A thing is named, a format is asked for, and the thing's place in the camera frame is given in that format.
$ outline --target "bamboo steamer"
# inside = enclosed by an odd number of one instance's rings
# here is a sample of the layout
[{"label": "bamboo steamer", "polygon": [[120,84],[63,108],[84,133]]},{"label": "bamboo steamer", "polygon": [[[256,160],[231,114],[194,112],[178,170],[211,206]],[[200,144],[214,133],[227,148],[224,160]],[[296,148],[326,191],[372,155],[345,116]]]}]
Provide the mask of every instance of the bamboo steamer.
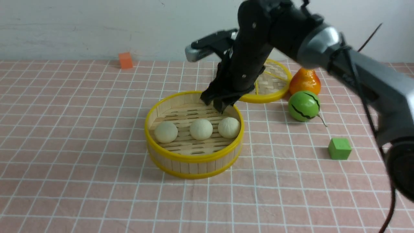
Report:
[{"label": "bamboo steamer", "polygon": [[240,98],[240,101],[264,104],[277,101],[289,91],[292,74],[286,66],[272,59],[265,62],[265,71],[255,82],[255,89]]},{"label": "bamboo steamer", "polygon": [[[152,161],[164,172],[184,179],[202,179],[227,170],[241,152],[244,122],[236,106],[229,106],[223,114],[212,104],[206,106],[200,99],[201,91],[180,92],[158,102],[145,120],[145,137]],[[217,127],[225,117],[239,120],[241,129],[234,139],[220,136]],[[198,141],[190,135],[190,125],[196,119],[207,119],[213,125],[212,136]],[[178,136],[171,143],[158,143],[155,128],[163,121],[171,121],[178,128]]]}]

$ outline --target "green cube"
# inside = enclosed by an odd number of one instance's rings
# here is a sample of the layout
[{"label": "green cube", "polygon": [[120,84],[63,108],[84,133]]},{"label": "green cube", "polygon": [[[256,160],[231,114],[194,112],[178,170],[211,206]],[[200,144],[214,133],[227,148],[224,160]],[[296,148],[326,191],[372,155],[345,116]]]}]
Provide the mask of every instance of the green cube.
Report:
[{"label": "green cube", "polygon": [[346,138],[332,138],[328,146],[329,155],[333,160],[347,160],[352,148]]}]

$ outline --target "toy fruit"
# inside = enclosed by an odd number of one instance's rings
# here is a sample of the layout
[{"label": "toy fruit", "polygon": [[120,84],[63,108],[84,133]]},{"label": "toy fruit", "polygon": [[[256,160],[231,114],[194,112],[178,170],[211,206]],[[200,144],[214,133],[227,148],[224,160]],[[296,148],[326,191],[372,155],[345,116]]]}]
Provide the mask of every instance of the toy fruit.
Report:
[{"label": "toy fruit", "polygon": [[290,97],[288,106],[290,115],[298,121],[309,121],[315,117],[320,117],[320,100],[313,92],[296,92]]},{"label": "toy fruit", "polygon": [[289,84],[289,92],[293,95],[298,91],[310,91],[315,95],[320,92],[320,80],[314,70],[300,68]]}]

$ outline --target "grid pattern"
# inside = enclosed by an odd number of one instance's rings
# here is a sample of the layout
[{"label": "grid pattern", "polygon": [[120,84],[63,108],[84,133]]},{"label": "grid pattern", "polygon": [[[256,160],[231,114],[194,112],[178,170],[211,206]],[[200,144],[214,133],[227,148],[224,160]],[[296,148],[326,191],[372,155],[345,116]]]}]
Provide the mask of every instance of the grid pattern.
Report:
[{"label": "grid pattern", "polygon": [[[292,73],[299,66],[283,61]],[[216,63],[0,61],[2,233],[371,233],[390,192],[357,96],[325,72],[320,119],[303,124],[286,100],[238,103],[244,149],[226,172],[181,180],[150,161],[149,109],[204,90]],[[393,63],[414,77],[414,64]],[[329,159],[349,138],[347,161]],[[398,196],[389,233],[414,232],[414,204]]]}]

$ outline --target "yellow rim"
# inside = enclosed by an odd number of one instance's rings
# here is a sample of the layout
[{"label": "yellow rim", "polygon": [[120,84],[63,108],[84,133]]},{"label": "yellow rim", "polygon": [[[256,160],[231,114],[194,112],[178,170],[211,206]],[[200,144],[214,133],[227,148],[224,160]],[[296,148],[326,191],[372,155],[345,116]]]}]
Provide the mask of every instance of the yellow rim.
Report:
[{"label": "yellow rim", "polygon": [[186,173],[179,173],[179,172],[174,172],[171,171],[169,169],[167,169],[166,167],[162,166],[154,157],[153,155],[148,152],[149,157],[151,158],[151,160],[154,162],[154,164],[161,169],[162,171],[164,171],[165,173],[168,173],[172,176],[178,177],[178,178],[182,178],[182,179],[189,179],[189,180],[196,180],[196,179],[205,179],[205,178],[209,178],[209,177],[213,177],[215,175],[218,175],[222,172],[224,172],[225,170],[229,169],[237,160],[237,158],[239,157],[240,153],[241,153],[242,148],[240,147],[240,149],[238,150],[236,156],[223,168],[220,168],[218,170],[215,170],[213,172],[209,172],[209,173],[203,173],[203,174],[186,174]]},{"label": "yellow rim", "polygon": [[244,120],[243,120],[243,116],[241,115],[239,109],[234,105],[234,109],[236,110],[237,114],[240,117],[240,133],[238,134],[238,136],[234,139],[234,141],[228,145],[227,147],[225,147],[222,150],[219,150],[217,152],[214,152],[212,154],[209,155],[200,155],[200,156],[190,156],[190,155],[180,155],[171,151],[168,151],[162,147],[160,147],[160,145],[158,145],[154,139],[151,137],[151,135],[149,134],[149,129],[148,129],[148,119],[149,116],[151,115],[151,113],[153,111],[156,111],[156,108],[163,103],[164,101],[167,101],[169,99],[172,99],[174,97],[180,96],[180,95],[188,95],[188,94],[196,94],[196,93],[202,93],[201,91],[186,91],[186,92],[180,92],[177,94],[173,94],[171,96],[168,96],[166,98],[164,98],[163,100],[161,100],[160,102],[158,102],[157,104],[155,104],[149,111],[149,113],[147,114],[147,117],[145,119],[145,125],[144,125],[144,132],[145,132],[145,137],[147,139],[147,142],[149,143],[149,145],[159,154],[161,154],[162,156],[170,159],[170,160],[176,160],[179,162],[184,162],[184,163],[207,163],[207,162],[212,162],[215,161],[221,157],[226,156],[231,150],[234,150],[238,145],[242,144],[242,139],[243,139],[243,134],[244,134]]},{"label": "yellow rim", "polygon": [[[288,68],[286,68],[286,66],[284,66],[281,63],[279,63],[277,61],[274,61],[272,59],[267,59],[267,61],[271,62],[271,63],[275,63],[283,69],[283,71],[287,75],[287,84],[286,84],[286,86],[284,88],[282,88],[281,90],[279,90],[278,92],[276,92],[276,93],[267,94],[267,95],[258,95],[257,84],[255,83],[255,85],[256,85],[256,94],[255,95],[245,94],[244,96],[242,96],[240,98],[240,101],[247,102],[247,103],[253,103],[253,104],[270,103],[270,102],[273,102],[273,101],[276,101],[276,100],[279,100],[279,99],[283,98],[284,95],[289,91],[289,82],[292,80],[292,74],[290,73]],[[269,72],[266,72],[266,73],[269,74],[269,75],[272,75],[273,77],[276,77],[278,79],[285,80],[285,79],[282,79],[282,78],[278,77],[277,75],[273,75]]]}]

